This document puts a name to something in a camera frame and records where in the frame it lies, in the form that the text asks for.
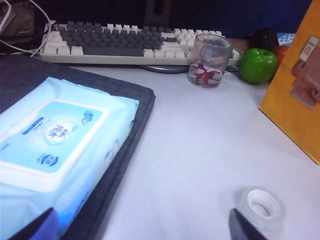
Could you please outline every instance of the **green apple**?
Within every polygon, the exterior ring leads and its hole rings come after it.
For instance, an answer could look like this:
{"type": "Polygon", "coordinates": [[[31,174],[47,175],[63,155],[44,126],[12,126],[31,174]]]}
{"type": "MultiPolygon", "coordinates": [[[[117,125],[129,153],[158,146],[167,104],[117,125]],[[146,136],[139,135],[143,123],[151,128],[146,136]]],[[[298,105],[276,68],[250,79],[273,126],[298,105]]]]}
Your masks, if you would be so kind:
{"type": "Polygon", "coordinates": [[[262,84],[273,77],[277,63],[277,57],[272,51],[251,48],[240,60],[240,76],[247,83],[262,84]]]}

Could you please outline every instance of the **white cable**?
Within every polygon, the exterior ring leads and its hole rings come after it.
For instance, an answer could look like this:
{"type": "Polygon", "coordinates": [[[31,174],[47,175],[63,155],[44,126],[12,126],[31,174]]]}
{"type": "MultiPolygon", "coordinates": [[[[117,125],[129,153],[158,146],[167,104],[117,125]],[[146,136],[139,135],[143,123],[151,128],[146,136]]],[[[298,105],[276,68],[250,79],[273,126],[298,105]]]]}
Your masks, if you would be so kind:
{"type": "Polygon", "coordinates": [[[18,51],[18,52],[12,52],[12,53],[4,53],[4,52],[0,52],[0,56],[6,56],[6,55],[19,55],[19,54],[24,54],[24,52],[22,51],[18,51]]]}
{"type": "Polygon", "coordinates": [[[12,46],[9,43],[7,43],[7,42],[5,42],[5,41],[3,41],[1,39],[0,39],[0,43],[3,43],[4,45],[7,45],[8,47],[10,47],[12,49],[18,50],[20,52],[28,53],[28,54],[34,54],[35,50],[36,50],[36,49],[25,50],[25,49],[22,49],[22,48],[19,48],[19,47],[16,47],[16,46],[12,46]]]}
{"type": "Polygon", "coordinates": [[[4,18],[2,19],[2,22],[1,22],[1,24],[0,24],[0,34],[1,34],[1,32],[3,31],[2,28],[4,27],[6,21],[8,20],[9,15],[10,15],[10,13],[11,13],[11,9],[12,9],[11,4],[10,4],[7,0],[2,0],[2,2],[5,2],[5,3],[8,5],[8,11],[6,12],[6,14],[5,14],[5,16],[4,16],[4,18]]]}
{"type": "Polygon", "coordinates": [[[48,31],[46,33],[46,38],[42,41],[42,43],[40,44],[40,46],[36,49],[36,50],[25,50],[25,49],[21,49],[21,48],[18,48],[16,46],[12,46],[11,44],[3,41],[0,39],[0,43],[3,43],[4,45],[10,47],[10,48],[13,48],[15,50],[18,50],[18,51],[21,51],[21,52],[24,52],[24,53],[29,53],[31,54],[30,57],[33,57],[34,55],[38,54],[38,51],[45,45],[45,43],[47,42],[48,38],[49,38],[49,35],[50,35],[50,32],[51,32],[51,23],[50,23],[50,19],[48,17],[48,15],[46,14],[46,12],[38,5],[36,4],[33,0],[28,0],[29,2],[31,2],[33,5],[35,5],[42,13],[43,15],[45,16],[45,18],[48,20],[48,31]]]}
{"type": "Polygon", "coordinates": [[[49,19],[48,15],[46,14],[46,12],[38,4],[36,4],[33,0],[29,0],[29,2],[31,2],[33,5],[35,5],[43,13],[43,15],[46,17],[46,19],[48,20],[48,32],[46,33],[46,38],[45,38],[45,40],[42,41],[40,46],[30,56],[32,58],[46,44],[46,42],[47,42],[47,40],[49,38],[50,32],[51,32],[51,23],[50,23],[50,19],[49,19]]]}

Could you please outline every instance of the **white desk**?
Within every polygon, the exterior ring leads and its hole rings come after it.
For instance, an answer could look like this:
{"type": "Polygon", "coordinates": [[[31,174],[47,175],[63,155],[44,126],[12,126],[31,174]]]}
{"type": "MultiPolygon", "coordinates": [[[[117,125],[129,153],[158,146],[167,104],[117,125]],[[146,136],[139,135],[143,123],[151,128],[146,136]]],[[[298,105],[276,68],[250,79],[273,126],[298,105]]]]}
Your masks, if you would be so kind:
{"type": "Polygon", "coordinates": [[[187,74],[75,68],[153,89],[142,138],[97,240],[228,240],[229,211],[261,186],[286,207],[272,240],[320,239],[320,168],[259,109],[267,84],[227,72],[216,89],[187,74]]]}

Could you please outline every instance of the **dark background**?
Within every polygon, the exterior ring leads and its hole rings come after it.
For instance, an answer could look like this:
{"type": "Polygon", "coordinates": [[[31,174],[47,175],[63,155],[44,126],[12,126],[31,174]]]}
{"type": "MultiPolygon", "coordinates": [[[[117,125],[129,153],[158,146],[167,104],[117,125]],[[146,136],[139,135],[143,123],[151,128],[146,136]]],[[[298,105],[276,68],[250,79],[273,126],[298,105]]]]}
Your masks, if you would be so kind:
{"type": "MultiPolygon", "coordinates": [[[[51,20],[144,25],[148,0],[37,0],[51,20]]],[[[295,33],[312,0],[172,0],[169,27],[245,38],[263,27],[295,33]]],[[[43,24],[37,11],[38,24],[43,24]]]]}

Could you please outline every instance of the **wet wipes package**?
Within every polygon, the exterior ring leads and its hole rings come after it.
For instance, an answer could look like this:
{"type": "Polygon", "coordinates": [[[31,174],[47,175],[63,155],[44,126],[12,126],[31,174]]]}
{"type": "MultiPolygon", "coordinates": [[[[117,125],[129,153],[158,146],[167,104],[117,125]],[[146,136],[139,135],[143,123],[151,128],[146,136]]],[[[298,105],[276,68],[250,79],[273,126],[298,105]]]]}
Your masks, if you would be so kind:
{"type": "Polygon", "coordinates": [[[1,137],[1,182],[54,190],[109,113],[65,100],[43,103],[1,137]]]}
{"type": "Polygon", "coordinates": [[[0,239],[49,208],[63,236],[130,134],[138,105],[48,77],[0,114],[0,239]]]}

